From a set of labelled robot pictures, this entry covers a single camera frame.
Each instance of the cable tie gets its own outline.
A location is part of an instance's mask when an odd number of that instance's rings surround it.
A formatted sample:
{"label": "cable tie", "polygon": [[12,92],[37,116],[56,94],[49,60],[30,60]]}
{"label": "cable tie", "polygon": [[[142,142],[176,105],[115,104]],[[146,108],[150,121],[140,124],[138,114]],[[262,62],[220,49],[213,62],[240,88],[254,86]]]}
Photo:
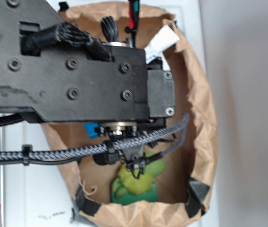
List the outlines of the cable tie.
{"label": "cable tie", "polygon": [[104,141],[104,144],[107,146],[107,150],[110,154],[116,153],[116,150],[114,148],[114,144],[111,140]]}
{"label": "cable tie", "polygon": [[22,145],[22,153],[23,153],[23,161],[22,163],[24,166],[28,166],[30,161],[29,161],[29,153],[33,151],[33,146],[30,144]]}

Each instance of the black braided cable sleeve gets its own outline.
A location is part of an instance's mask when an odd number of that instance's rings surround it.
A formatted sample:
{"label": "black braided cable sleeve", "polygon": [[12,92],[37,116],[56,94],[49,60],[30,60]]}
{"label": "black braided cable sleeve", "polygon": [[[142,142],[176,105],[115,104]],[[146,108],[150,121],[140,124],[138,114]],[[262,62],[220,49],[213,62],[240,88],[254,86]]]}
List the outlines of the black braided cable sleeve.
{"label": "black braided cable sleeve", "polygon": [[24,119],[22,118],[22,116],[18,113],[9,115],[9,116],[0,117],[0,127],[7,126],[10,124],[16,124],[16,123],[22,122],[23,120]]}
{"label": "black braided cable sleeve", "polygon": [[[153,141],[157,141],[161,138],[167,137],[173,133],[176,133],[187,127],[189,115],[186,113],[182,119],[167,128],[159,129],[151,132],[147,135],[143,135],[136,138],[129,138],[123,140],[117,140],[113,142],[115,150],[124,150],[127,148],[137,147]],[[56,160],[56,159],[73,159],[77,157],[86,157],[90,155],[96,155],[107,152],[107,146],[105,144],[99,144],[94,146],[87,146],[82,148],[72,148],[68,150],[55,150],[55,151],[30,151],[29,160]],[[23,152],[0,152],[0,161],[9,160],[22,160],[24,157]]]}

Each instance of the white label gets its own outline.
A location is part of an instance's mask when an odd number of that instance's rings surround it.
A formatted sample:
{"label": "white label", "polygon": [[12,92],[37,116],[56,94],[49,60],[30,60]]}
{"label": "white label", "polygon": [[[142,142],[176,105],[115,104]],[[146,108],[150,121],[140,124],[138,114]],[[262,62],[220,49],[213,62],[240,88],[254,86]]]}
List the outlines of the white label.
{"label": "white label", "polygon": [[179,41],[179,37],[168,25],[162,27],[162,29],[154,36],[148,46],[144,49],[146,52],[147,64],[153,61],[156,57],[160,56],[161,52],[167,50],[177,41]]}

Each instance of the cable clip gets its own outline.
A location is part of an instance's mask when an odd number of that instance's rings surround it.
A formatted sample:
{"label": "cable clip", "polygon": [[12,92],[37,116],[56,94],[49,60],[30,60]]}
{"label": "cable clip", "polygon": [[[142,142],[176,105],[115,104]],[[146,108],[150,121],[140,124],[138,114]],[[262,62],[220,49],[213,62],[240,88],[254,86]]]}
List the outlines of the cable clip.
{"label": "cable clip", "polygon": [[33,146],[30,144],[22,145],[22,154],[23,154],[23,161],[22,163],[24,166],[28,166],[30,164],[29,162],[29,153],[30,151],[33,151]]}
{"label": "cable clip", "polygon": [[100,166],[116,164],[116,162],[120,159],[118,150],[115,150],[114,144],[110,140],[104,141],[104,144],[107,146],[108,152],[93,155],[94,161]]}

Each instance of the screw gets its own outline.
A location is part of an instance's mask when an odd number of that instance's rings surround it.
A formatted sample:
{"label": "screw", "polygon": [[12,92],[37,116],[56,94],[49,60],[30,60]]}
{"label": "screw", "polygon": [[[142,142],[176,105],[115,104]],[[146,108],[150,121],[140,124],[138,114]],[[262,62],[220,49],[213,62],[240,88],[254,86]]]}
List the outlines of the screw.
{"label": "screw", "polygon": [[125,101],[130,101],[132,99],[132,92],[129,90],[124,90],[122,93],[122,99]]}
{"label": "screw", "polygon": [[77,68],[78,66],[78,63],[77,63],[77,60],[75,58],[69,58],[66,62],[66,65],[67,65],[67,68],[69,70],[74,70]]}
{"label": "screw", "polygon": [[20,0],[7,0],[7,4],[10,7],[17,7],[20,4]]}
{"label": "screw", "polygon": [[170,71],[167,71],[167,72],[164,72],[163,77],[165,79],[172,79],[173,75],[172,75],[172,73]]}
{"label": "screw", "polygon": [[129,71],[129,69],[130,69],[130,65],[127,62],[124,62],[119,66],[120,72],[124,74],[126,74]]}
{"label": "screw", "polygon": [[78,98],[78,95],[79,95],[79,90],[77,88],[72,87],[68,90],[67,96],[69,99],[75,100]]}
{"label": "screw", "polygon": [[175,110],[174,110],[174,108],[172,108],[172,107],[168,107],[167,109],[166,109],[166,115],[167,116],[173,116],[175,114]]}
{"label": "screw", "polygon": [[137,160],[138,159],[138,155],[132,155],[132,161],[135,161],[135,160]]}
{"label": "screw", "polygon": [[10,70],[12,71],[18,71],[20,70],[20,67],[21,67],[21,62],[19,59],[17,58],[11,58],[9,61],[8,61],[8,67]]}
{"label": "screw", "polygon": [[115,130],[115,131],[113,131],[112,133],[113,133],[113,135],[115,135],[115,136],[122,136],[122,135],[123,135],[123,132],[120,131],[120,130]]}
{"label": "screw", "polygon": [[133,126],[132,126],[132,131],[133,131],[133,132],[137,132],[137,126],[136,126],[136,125],[133,125]]}

